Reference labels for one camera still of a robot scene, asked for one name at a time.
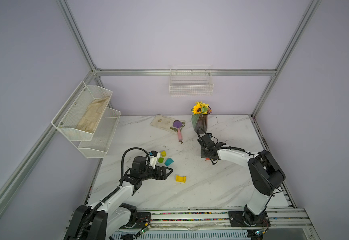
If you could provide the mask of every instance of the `green leaf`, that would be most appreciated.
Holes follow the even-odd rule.
[[[172,129],[173,131],[177,132],[177,128],[174,128],[174,127],[170,127],[170,129]]]
[[[193,125],[193,128],[196,127],[196,123],[197,123],[197,120],[200,118],[200,115],[201,114],[194,114],[194,115],[192,115],[192,125]]]

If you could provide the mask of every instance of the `wire basket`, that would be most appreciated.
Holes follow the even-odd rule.
[[[112,108],[105,109],[92,141],[82,141],[77,147],[86,158],[102,158],[106,156],[120,115],[120,111]]]
[[[56,123],[58,131],[60,131],[69,141],[91,141],[94,134],[97,131],[99,122],[105,113],[102,111],[97,122],[94,123],[93,132],[86,132],[77,129],[77,124],[84,116],[86,109],[90,103],[95,99],[101,99],[109,97],[106,102],[106,106],[109,104],[110,97],[112,96],[112,91],[99,87],[99,86],[87,86],[81,90],[75,102],[71,105],[69,110],[66,112],[64,117],[59,123]]]
[[[212,65],[171,65],[170,96],[212,96]]]

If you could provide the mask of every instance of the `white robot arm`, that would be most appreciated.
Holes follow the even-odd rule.
[[[249,169],[255,189],[252,197],[244,207],[241,222],[246,226],[254,226],[260,222],[265,207],[277,189],[285,180],[285,174],[270,152],[247,152],[238,147],[223,147],[223,142],[213,142],[212,134],[206,133],[202,137],[198,133],[198,142],[201,146],[201,157],[209,158],[213,165],[218,160],[225,160],[244,166]]]
[[[132,167],[124,173],[125,154],[134,149],[144,151],[146,156],[135,157]],[[136,207],[125,204],[124,201],[141,187],[144,180],[166,180],[173,171],[166,166],[156,166],[159,157],[160,153],[156,151],[148,153],[138,147],[128,149],[121,159],[119,186],[90,206],[79,206],[73,214],[64,240],[104,240],[109,239],[122,226],[133,227],[136,224]],[[123,238],[128,240],[129,237],[132,240],[148,228],[150,225],[134,236],[125,235]]]
[[[255,226],[264,216],[265,206],[273,195],[273,190],[277,189],[284,181],[283,171],[268,151],[251,153],[238,147],[223,147],[225,143],[215,143],[211,140],[212,134],[208,134],[202,129],[199,130],[205,133],[202,137],[198,134],[201,157],[209,158],[213,165],[218,160],[225,160],[249,168],[255,190],[238,221],[246,226]],[[144,151],[147,156],[135,157],[132,167],[124,173],[125,154],[134,149]],[[156,166],[159,157],[160,153],[156,151],[148,153],[138,147],[128,149],[121,159],[120,185],[98,202],[90,206],[81,205],[78,207],[64,240],[104,240],[122,226],[133,227],[136,223],[136,207],[123,202],[141,187],[144,180],[166,180],[172,173],[173,169],[171,168]],[[148,228],[150,225],[136,235],[123,235],[122,239],[133,240]]]

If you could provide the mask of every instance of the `yellow flower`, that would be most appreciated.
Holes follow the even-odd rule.
[[[205,107],[207,109],[205,112],[203,112],[203,114],[208,114],[209,104],[202,103],[201,107]]]
[[[201,113],[201,102],[196,102],[196,105],[193,107],[192,113],[193,115]]]

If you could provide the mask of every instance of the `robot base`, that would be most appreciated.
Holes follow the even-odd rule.
[[[131,228],[145,228],[146,222],[150,224],[150,216],[150,212],[138,212],[136,217],[136,224]]]
[[[249,227],[249,225],[245,222],[244,211],[230,211],[228,212],[228,215],[231,227]],[[267,227],[267,223],[268,227],[271,225],[265,211],[263,211],[259,217],[258,223],[254,224],[253,227]]]

